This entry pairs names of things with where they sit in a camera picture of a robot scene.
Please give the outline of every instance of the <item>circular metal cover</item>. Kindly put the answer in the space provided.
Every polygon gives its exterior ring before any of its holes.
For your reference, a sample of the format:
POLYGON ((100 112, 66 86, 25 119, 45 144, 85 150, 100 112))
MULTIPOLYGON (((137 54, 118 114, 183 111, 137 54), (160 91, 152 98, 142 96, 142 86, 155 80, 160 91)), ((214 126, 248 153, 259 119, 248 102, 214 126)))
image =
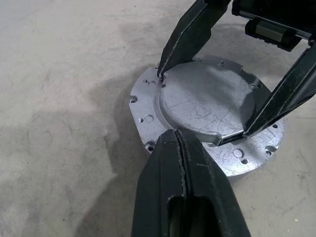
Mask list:
POLYGON ((255 110, 249 84, 224 63, 185 63, 165 74, 159 103, 172 127, 214 142, 243 131, 255 110))
POLYGON ((194 132, 227 176, 254 170, 273 157, 284 134, 284 119, 257 135, 217 146, 243 132, 245 122, 258 111, 270 91, 235 62, 205 56, 177 65, 157 78, 147 69, 136 81, 130 109, 145 149, 152 152, 168 129, 194 132))

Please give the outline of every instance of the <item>concrete floor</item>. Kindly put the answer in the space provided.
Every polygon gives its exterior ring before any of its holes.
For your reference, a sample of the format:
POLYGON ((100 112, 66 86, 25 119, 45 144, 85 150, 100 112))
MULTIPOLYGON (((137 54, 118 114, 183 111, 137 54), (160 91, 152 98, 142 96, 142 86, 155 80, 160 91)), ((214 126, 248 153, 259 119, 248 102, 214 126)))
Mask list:
MULTIPOLYGON (((149 154, 128 107, 193 0, 0 1, 0 236, 128 237, 149 154)), ((273 89, 291 53, 227 14, 199 54, 244 65, 273 89)), ((286 117, 275 159, 232 179, 253 237, 316 232, 316 103, 286 117)))

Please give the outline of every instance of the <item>mounting hole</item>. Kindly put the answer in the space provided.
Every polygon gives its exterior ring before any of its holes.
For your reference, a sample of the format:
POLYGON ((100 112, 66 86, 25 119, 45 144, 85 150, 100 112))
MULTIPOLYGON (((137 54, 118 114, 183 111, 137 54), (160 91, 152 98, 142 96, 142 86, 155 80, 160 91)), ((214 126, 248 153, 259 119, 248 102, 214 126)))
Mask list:
POLYGON ((269 155, 269 156, 272 156, 272 153, 273 152, 276 152, 277 151, 277 148, 274 147, 274 146, 271 146, 271 145, 267 145, 265 147, 265 151, 266 151, 266 154, 269 155))
POLYGON ((243 163, 243 164, 248 164, 248 160, 247 160, 247 159, 242 159, 242 160, 241 160, 241 163, 243 163))
POLYGON ((148 82, 148 85, 150 85, 150 86, 155 86, 155 85, 156 85, 156 82, 155 82, 154 80, 149 81, 149 82, 148 82))
POLYGON ((243 157, 243 152, 242 152, 241 149, 235 149, 235 150, 233 151, 233 154, 234 154, 234 156, 235 156, 236 158, 242 158, 242 157, 243 157))
POLYGON ((154 117, 152 115, 146 115, 145 116, 145 121, 147 123, 150 123, 150 122, 154 121, 154 117))
POLYGON ((130 96, 130 102, 131 102, 132 104, 133 104, 133 103, 136 103, 137 100, 138 100, 137 96, 135 96, 135 95, 131 95, 131 96, 130 96))
POLYGON ((224 66, 224 61, 221 61, 219 64, 217 64, 218 66, 224 66))
POLYGON ((154 150, 155 145, 156 144, 153 141, 149 141, 145 144, 145 148, 147 151, 149 151, 151 153, 154 150))

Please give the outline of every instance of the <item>scratch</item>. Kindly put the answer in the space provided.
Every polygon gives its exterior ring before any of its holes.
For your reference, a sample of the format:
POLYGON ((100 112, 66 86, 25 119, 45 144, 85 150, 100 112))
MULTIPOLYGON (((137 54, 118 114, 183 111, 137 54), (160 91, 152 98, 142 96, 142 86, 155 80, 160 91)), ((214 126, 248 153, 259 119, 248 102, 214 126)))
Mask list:
POLYGON ((62 118, 60 118, 60 120, 69 129, 70 134, 72 135, 74 132, 74 129, 70 126, 70 124, 66 123, 62 118))
POLYGON ((127 57, 128 54, 129 54, 129 50, 126 50, 125 55, 122 58, 122 61, 125 61, 125 58, 127 57))
POLYGON ((107 50, 108 51, 118 51, 118 50, 122 50, 122 49, 125 49, 125 46, 120 46, 120 47, 114 47, 114 48, 108 48, 107 50))
POLYGON ((286 214, 287 212, 293 210, 294 208, 298 207, 299 205, 301 205, 304 201, 306 200, 306 197, 302 198, 297 204, 294 204, 292 206, 290 206, 288 209, 286 209, 284 212, 282 212, 282 215, 286 214))
POLYGON ((229 109, 228 112, 224 115, 224 117, 219 121, 219 124, 217 126, 217 131, 219 130, 219 125, 221 125, 221 122, 223 121, 223 119, 225 118, 225 116, 230 112, 231 110, 229 109))
POLYGON ((268 142, 270 142, 272 139, 274 139, 276 136, 274 135, 272 138, 270 138, 268 141, 267 141, 267 143, 268 142))
POLYGON ((48 72, 45 76, 45 81, 46 81, 47 85, 49 84, 49 81, 50 81, 50 75, 51 75, 51 68, 48 70, 48 72))
POLYGON ((48 135, 48 137, 49 137, 49 144, 51 144, 52 141, 53 141, 53 135, 51 134, 51 132, 48 131, 48 130, 46 130, 46 131, 44 132, 44 134, 47 134, 47 135, 48 135))
POLYGON ((214 119, 213 121, 209 122, 207 125, 205 125, 204 127, 200 128, 200 130, 202 130, 203 128, 206 128, 207 126, 209 126, 211 123, 215 122, 216 119, 214 119))
POLYGON ((230 152, 230 150, 226 151, 226 152, 224 153, 223 157, 225 157, 228 152, 230 152))
POLYGON ((5 30, 5 29, 8 28, 9 26, 11 26, 11 25, 13 25, 13 24, 19 22, 19 21, 22 21, 24 18, 26 18, 26 17, 32 15, 33 13, 35 13, 35 12, 41 10, 42 8, 46 7, 48 4, 50 4, 50 1, 47 2, 46 4, 44 4, 43 6, 40 6, 39 8, 35 9, 34 11, 30 12, 30 13, 27 14, 26 16, 23 16, 22 18, 19 18, 18 20, 14 21, 13 23, 11 23, 11 24, 5 26, 4 28, 0 29, 0 32, 3 31, 3 30, 5 30))
POLYGON ((24 82, 24 81, 26 80, 26 78, 28 78, 29 75, 30 75, 30 74, 27 73, 27 74, 22 78, 21 83, 24 82))
POLYGON ((201 116, 201 117, 198 117, 197 119, 202 119, 202 118, 205 118, 207 116, 209 116, 212 112, 209 112, 207 115, 204 115, 204 116, 201 116))
POLYGON ((33 156, 31 153, 31 139, 30 139, 30 131, 26 131, 26 152, 29 156, 33 156))
POLYGON ((182 101, 182 102, 180 102, 180 103, 178 103, 178 104, 175 104, 175 105, 173 105, 173 106, 170 106, 169 108, 175 107, 175 106, 177 106, 177 105, 184 104, 184 103, 186 103, 186 102, 188 102, 188 101, 182 101))
POLYGON ((296 118, 297 119, 316 119, 315 117, 300 117, 300 116, 297 116, 296 118))
POLYGON ((198 114, 198 110, 197 110, 197 108, 194 106, 194 108, 193 108, 194 110, 195 110, 195 112, 196 112, 196 116, 200 116, 199 114, 198 114))
POLYGON ((308 172, 309 172, 309 174, 310 174, 310 173, 311 173, 310 166, 308 165, 305 156, 302 154, 302 152, 301 152, 300 149, 298 149, 298 152, 299 152, 299 154, 300 154, 300 156, 301 156, 303 162, 305 163, 306 168, 307 168, 307 170, 308 170, 308 172))
POLYGON ((235 174, 236 174, 236 171, 234 171, 234 170, 231 170, 231 169, 227 169, 226 167, 222 167, 222 168, 223 168, 223 169, 226 169, 226 170, 229 170, 229 171, 231 171, 233 175, 235 175, 235 174))

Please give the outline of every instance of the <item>metal part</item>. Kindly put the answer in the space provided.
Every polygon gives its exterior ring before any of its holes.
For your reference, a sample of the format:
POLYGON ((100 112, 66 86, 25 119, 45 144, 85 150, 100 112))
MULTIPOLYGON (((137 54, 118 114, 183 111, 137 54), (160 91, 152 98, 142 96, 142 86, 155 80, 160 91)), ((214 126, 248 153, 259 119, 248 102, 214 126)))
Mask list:
POLYGON ((181 17, 163 49, 157 76, 175 65, 190 62, 211 37, 211 28, 225 13, 230 0, 197 0, 181 17))
POLYGON ((312 98, 316 93, 316 46, 307 49, 247 123, 245 137, 253 136, 312 98))
POLYGON ((233 176, 259 167, 278 149, 283 119, 250 139, 223 142, 242 134, 245 123, 270 95, 240 64, 205 56, 170 69, 163 82, 156 73, 154 68, 147 69, 136 81, 130 99, 137 129, 149 152, 166 130, 184 128, 196 134, 226 175, 233 176))
POLYGON ((250 237, 233 189, 197 137, 162 134, 137 185, 132 237, 250 237))
POLYGON ((304 39, 311 36, 316 25, 313 0, 235 0, 232 14, 267 22, 304 39))
POLYGON ((250 20, 246 24, 245 33, 254 38, 262 39, 267 43, 273 43, 289 52, 301 41, 301 38, 296 36, 294 30, 259 19, 250 20))

